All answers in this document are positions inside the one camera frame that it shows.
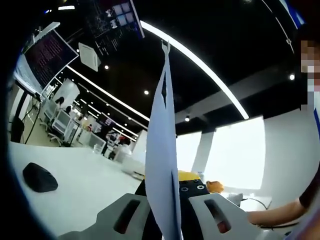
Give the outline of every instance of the white desk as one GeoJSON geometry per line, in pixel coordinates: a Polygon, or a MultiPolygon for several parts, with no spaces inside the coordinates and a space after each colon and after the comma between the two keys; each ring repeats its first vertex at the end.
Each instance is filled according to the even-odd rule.
{"type": "Polygon", "coordinates": [[[141,181],[125,174],[90,148],[44,147],[10,143],[10,160],[34,213],[55,235],[82,231],[96,222],[97,214],[141,181]],[[55,191],[37,193],[24,182],[22,171],[36,163],[56,178],[55,191]]]}
{"type": "MultiPolygon", "coordinates": [[[[225,198],[227,198],[229,193],[222,192],[221,195],[224,196],[225,198]]],[[[268,197],[268,196],[253,196],[253,197],[251,197],[251,196],[244,195],[243,198],[248,199],[248,200],[242,201],[240,203],[240,208],[246,212],[265,211],[266,210],[265,207],[260,202],[262,202],[267,208],[270,207],[270,204],[272,202],[272,198],[268,197]]]]}

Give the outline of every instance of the human arm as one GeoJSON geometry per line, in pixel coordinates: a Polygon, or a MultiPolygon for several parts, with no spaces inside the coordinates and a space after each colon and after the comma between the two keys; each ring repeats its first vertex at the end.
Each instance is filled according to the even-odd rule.
{"type": "Polygon", "coordinates": [[[248,220],[254,225],[261,226],[276,226],[280,224],[285,224],[293,220],[298,219],[307,211],[304,208],[299,199],[290,202],[284,206],[266,210],[266,211],[250,211],[248,212],[248,220]]]}

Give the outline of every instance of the white column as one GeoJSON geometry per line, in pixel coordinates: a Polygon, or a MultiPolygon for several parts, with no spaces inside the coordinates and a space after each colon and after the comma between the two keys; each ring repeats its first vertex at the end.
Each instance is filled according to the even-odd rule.
{"type": "Polygon", "coordinates": [[[193,173],[205,171],[213,138],[214,132],[203,133],[201,135],[199,147],[191,170],[193,173]]]}

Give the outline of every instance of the black ceiling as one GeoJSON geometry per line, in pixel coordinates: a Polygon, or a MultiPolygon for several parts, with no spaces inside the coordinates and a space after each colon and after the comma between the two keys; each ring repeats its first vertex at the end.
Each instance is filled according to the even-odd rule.
{"type": "MultiPolygon", "coordinates": [[[[273,13],[261,0],[205,0],[199,4],[195,4],[194,1],[177,0],[133,2],[140,20],[159,28],[189,48],[227,86],[270,66],[283,66],[287,63],[281,71],[286,74],[293,71],[293,52],[275,17],[279,19],[289,38],[294,35],[294,26],[279,1],[265,0],[273,13]]],[[[72,0],[66,3],[73,4],[75,1],[72,0]]],[[[95,47],[85,31],[83,18],[77,12],[77,8],[64,11],[53,9],[43,16],[40,24],[45,27],[52,21],[61,23],[56,31],[74,49],[78,48],[79,42],[95,47]]],[[[102,64],[98,72],[83,65],[80,58],[70,66],[149,117],[153,94],[164,64],[164,54],[161,40],[146,30],[144,33],[145,38],[141,41],[133,41],[113,56],[101,59],[102,64]],[[105,70],[104,65],[108,65],[109,70],[105,70]],[[148,90],[150,95],[144,95],[144,90],[148,90]]],[[[176,112],[220,91],[210,77],[174,47],[171,48],[169,58],[176,112]]],[[[65,69],[60,77],[74,79],[75,83],[85,86],[143,125],[148,125],[146,120],[113,101],[72,71],[65,69]]],[[[86,93],[82,87],[79,89],[78,99],[84,99],[87,103],[92,101],[96,109],[110,113],[111,118],[122,125],[127,123],[133,132],[137,133],[142,129],[127,117],[107,107],[92,94],[86,93]]],[[[297,108],[298,104],[293,94],[296,90],[294,82],[284,81],[247,97],[240,103],[250,117],[273,117],[297,108]]],[[[206,113],[204,117],[206,121],[195,118],[189,123],[177,124],[177,134],[197,130],[208,131],[216,126],[242,119],[233,105],[206,113]]]]}

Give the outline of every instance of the computer screen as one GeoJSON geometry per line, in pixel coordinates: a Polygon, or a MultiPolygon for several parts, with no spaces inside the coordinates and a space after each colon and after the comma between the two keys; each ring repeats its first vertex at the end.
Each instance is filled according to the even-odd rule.
{"type": "Polygon", "coordinates": [[[134,40],[145,37],[132,0],[77,0],[97,54],[109,56],[134,40]]]}
{"type": "Polygon", "coordinates": [[[37,81],[44,89],[78,54],[52,30],[24,54],[37,81]]]}

